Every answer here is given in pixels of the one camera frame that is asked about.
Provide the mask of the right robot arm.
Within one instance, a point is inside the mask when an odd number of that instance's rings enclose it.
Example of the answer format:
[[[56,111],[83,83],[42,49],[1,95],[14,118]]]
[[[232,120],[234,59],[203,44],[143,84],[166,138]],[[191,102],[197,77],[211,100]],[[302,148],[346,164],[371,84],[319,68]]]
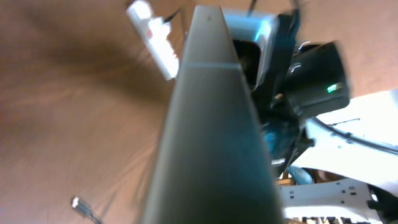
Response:
[[[349,86],[335,42],[297,45],[300,13],[249,17],[256,46],[252,98],[277,175],[300,167],[342,176],[329,184],[280,187],[286,217],[329,217],[352,213],[366,222],[379,215],[397,219],[397,197],[359,201],[349,182],[381,188],[382,168],[397,164],[397,152],[329,126],[320,114],[349,105]]]

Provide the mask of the Galaxy S25 Ultra smartphone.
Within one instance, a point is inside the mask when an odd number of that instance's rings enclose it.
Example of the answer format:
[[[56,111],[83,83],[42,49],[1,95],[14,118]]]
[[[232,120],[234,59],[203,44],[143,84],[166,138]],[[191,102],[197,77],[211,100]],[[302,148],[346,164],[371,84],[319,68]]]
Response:
[[[257,113],[218,6],[194,10],[139,221],[284,221]]]

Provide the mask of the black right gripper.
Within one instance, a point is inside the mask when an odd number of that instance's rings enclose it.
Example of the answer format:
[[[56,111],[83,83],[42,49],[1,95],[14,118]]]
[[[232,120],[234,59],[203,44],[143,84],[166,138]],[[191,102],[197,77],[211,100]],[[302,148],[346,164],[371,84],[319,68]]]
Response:
[[[296,36],[300,27],[299,12],[278,14],[279,28],[275,35],[270,67],[264,83],[251,91],[258,113],[262,137],[271,157],[271,167],[278,177],[288,171],[299,156],[314,146],[308,137],[305,120],[294,111],[289,93],[282,88],[294,57]]]

